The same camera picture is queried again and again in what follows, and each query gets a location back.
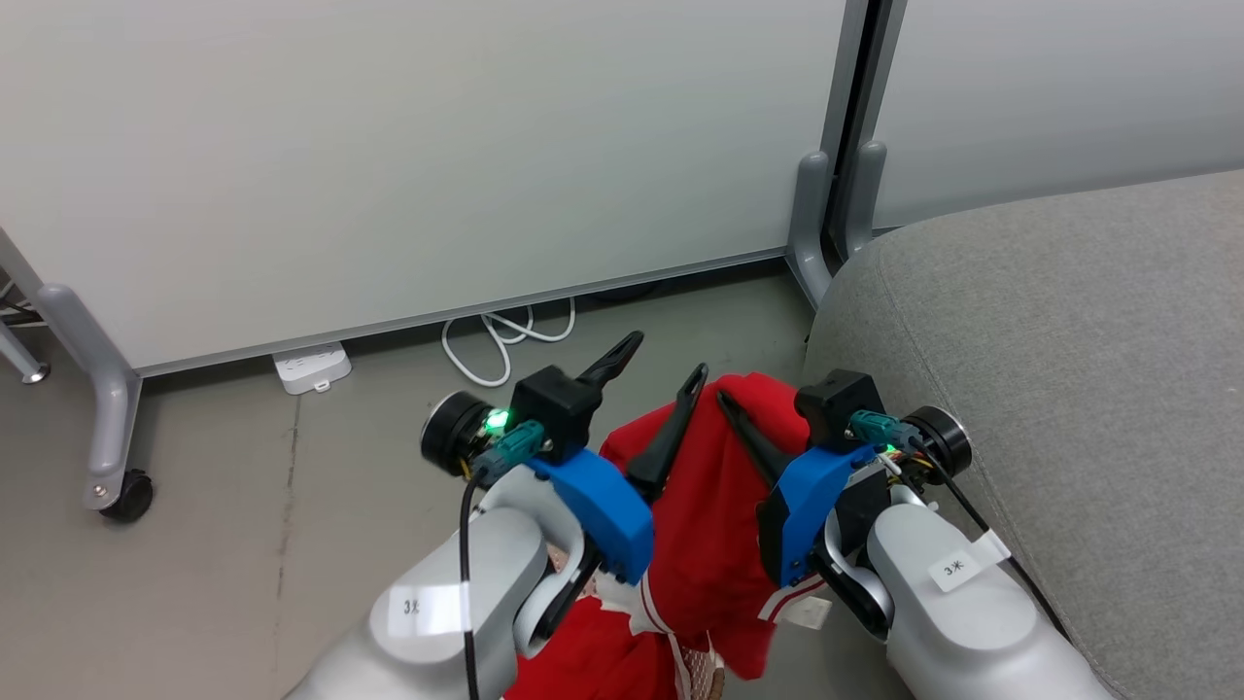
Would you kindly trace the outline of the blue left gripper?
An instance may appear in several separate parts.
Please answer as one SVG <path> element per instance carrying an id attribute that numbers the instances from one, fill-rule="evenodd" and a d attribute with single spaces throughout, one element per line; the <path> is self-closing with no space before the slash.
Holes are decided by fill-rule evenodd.
<path id="1" fill-rule="evenodd" d="M 578 384 L 608 385 L 622 375 L 644 341 L 643 332 L 629 332 L 610 347 L 592 366 L 576 377 Z M 675 390 L 671 417 L 651 438 L 647 448 L 631 458 L 626 477 L 616 465 L 581 449 L 561 464 L 532 458 L 527 467 L 549 477 L 554 491 L 577 518 L 578 527 L 600 550 L 605 569 L 628 586 L 639 584 L 652 563 L 656 527 L 649 504 L 658 501 L 678 458 L 695 407 L 707 385 L 709 367 L 698 364 Z"/>

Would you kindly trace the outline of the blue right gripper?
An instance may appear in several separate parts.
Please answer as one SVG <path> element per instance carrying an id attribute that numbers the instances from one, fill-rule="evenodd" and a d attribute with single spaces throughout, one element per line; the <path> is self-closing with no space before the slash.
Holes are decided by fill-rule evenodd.
<path id="1" fill-rule="evenodd" d="M 782 453 L 754 424 L 746 409 L 718 390 L 720 412 L 741 441 L 753 467 L 773 486 L 756 507 L 761 566 L 774 586 L 795 586 L 812 574 L 814 551 L 824 545 L 826 523 L 836 523 L 838 550 L 851 555 L 889 506 L 888 470 L 871 444 L 847 455 L 812 448 Z"/>

